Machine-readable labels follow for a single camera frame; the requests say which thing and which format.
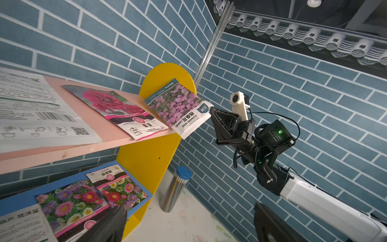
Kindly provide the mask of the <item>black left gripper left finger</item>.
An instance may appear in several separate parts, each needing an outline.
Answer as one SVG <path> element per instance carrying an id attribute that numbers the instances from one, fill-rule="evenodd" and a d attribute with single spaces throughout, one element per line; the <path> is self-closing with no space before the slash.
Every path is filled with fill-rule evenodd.
<path id="1" fill-rule="evenodd" d="M 78 242 L 121 242 L 127 222 L 127 211 L 118 206 L 110 210 L 90 230 L 83 234 Z"/>

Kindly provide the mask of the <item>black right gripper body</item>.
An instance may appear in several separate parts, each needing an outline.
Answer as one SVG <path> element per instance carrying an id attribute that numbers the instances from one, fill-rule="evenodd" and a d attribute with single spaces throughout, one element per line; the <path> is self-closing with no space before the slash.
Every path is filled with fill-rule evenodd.
<path id="1" fill-rule="evenodd" d="M 241 149 L 242 151 L 251 151 L 255 147 L 256 143 L 253 138 L 255 124 L 256 120 L 254 118 L 247 121 L 241 121 L 238 127 L 238 138 L 227 142 L 218 142 L 218 140 L 216 140 L 216 143 L 218 145 L 230 145 L 236 149 Z"/>

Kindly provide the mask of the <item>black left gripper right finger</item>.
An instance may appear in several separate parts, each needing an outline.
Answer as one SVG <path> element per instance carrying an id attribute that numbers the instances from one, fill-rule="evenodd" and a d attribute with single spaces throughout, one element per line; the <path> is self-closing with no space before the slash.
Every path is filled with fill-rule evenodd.
<path id="1" fill-rule="evenodd" d="M 307 242 L 299 232 L 262 203 L 255 204 L 254 225 L 259 242 Z"/>

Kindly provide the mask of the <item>purple flower seed packet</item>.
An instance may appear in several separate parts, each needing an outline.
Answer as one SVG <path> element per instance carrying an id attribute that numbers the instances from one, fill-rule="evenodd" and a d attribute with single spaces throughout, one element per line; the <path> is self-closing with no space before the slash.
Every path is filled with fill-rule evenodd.
<path id="1" fill-rule="evenodd" d="M 213 107 L 175 79 L 146 98 L 145 103 L 182 139 L 211 117 L 210 108 Z"/>

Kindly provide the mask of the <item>white text back seed packet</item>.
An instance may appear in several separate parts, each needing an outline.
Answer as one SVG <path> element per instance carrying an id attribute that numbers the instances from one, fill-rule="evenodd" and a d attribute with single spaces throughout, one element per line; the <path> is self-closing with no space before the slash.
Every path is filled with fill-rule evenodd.
<path id="1" fill-rule="evenodd" d="M 42 75 L 1 68 L 1 153 L 100 142 Z"/>

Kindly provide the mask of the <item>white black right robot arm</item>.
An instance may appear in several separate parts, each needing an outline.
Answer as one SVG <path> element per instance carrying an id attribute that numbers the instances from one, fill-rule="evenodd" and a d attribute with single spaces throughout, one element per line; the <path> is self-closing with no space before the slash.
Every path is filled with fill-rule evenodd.
<path id="1" fill-rule="evenodd" d="M 262 187 L 318 217 L 353 242 L 387 240 L 386 223 L 340 201 L 292 167 L 285 169 L 275 163 L 297 141 L 279 120 L 257 127 L 254 118 L 243 120 L 238 114 L 214 107 L 210 115 L 216 144 L 235 149 L 234 168 L 238 167 L 238 159 L 245 165 L 253 164 Z"/>

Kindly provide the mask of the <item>pink hollyhock seed packet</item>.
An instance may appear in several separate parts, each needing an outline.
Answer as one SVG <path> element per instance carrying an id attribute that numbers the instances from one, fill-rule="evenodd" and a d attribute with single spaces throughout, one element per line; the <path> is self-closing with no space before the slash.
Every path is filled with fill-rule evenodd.
<path id="1" fill-rule="evenodd" d="M 150 113 L 114 91 L 102 91 L 76 85 L 63 85 L 62 87 L 120 127 L 136 141 L 169 129 Z"/>

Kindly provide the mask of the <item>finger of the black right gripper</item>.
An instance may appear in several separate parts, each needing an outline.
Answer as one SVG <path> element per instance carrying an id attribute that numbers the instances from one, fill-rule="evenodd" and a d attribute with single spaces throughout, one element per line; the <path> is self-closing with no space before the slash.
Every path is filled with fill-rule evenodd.
<path id="1" fill-rule="evenodd" d="M 210 115 L 218 142 L 227 142 L 239 137 L 240 115 L 215 107 L 210 108 Z"/>

